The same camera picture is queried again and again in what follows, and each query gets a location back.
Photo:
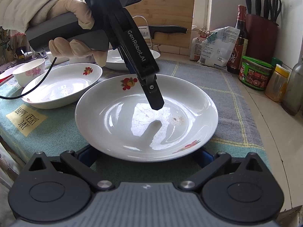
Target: tablecloth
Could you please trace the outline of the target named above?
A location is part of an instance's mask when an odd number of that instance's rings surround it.
[[[213,138],[205,145],[213,152],[226,151],[233,157],[245,157],[248,152],[257,152],[269,166],[266,152],[251,112],[241,91],[230,73],[197,64],[157,60],[160,73],[187,80],[204,90],[214,101],[219,124]],[[103,68],[99,82],[127,74]],[[13,78],[0,86],[0,95],[14,96],[22,89]],[[47,156],[57,156],[72,149],[77,151],[88,143],[75,124],[76,103],[53,110],[41,110],[28,106],[32,126],[29,132],[21,132],[20,124],[13,124],[10,114],[23,112],[21,99],[0,99],[0,135],[7,144],[26,162],[36,151]],[[91,167],[114,183],[119,181],[181,181],[200,167],[191,156],[157,163],[129,162],[102,155]]]

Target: countertop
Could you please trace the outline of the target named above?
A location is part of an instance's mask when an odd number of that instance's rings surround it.
[[[195,64],[188,56],[161,53],[161,59]],[[236,75],[243,96],[260,133],[272,173],[284,192],[281,211],[303,205],[303,116],[286,113],[264,92],[243,85]]]

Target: knife block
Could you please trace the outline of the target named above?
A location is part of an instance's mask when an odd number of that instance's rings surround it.
[[[254,14],[246,15],[248,46],[246,55],[271,63],[278,37],[278,24]]]

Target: latex glove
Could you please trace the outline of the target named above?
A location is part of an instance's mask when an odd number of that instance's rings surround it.
[[[47,19],[52,19],[67,12],[73,12],[76,15],[79,25],[83,29],[92,29],[94,18],[91,15],[91,10],[86,3],[80,0],[57,1],[48,12]],[[93,55],[99,66],[102,67],[106,64],[107,52],[91,50],[79,40],[68,42],[62,37],[57,37],[55,40],[49,41],[49,49],[55,57],[83,58]]]

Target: gray base plate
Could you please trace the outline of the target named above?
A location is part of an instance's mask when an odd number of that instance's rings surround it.
[[[13,227],[38,226],[18,220]],[[230,227],[211,215],[192,192],[181,192],[172,183],[121,183],[99,192],[77,216],[52,227]],[[258,225],[277,227],[274,222]]]

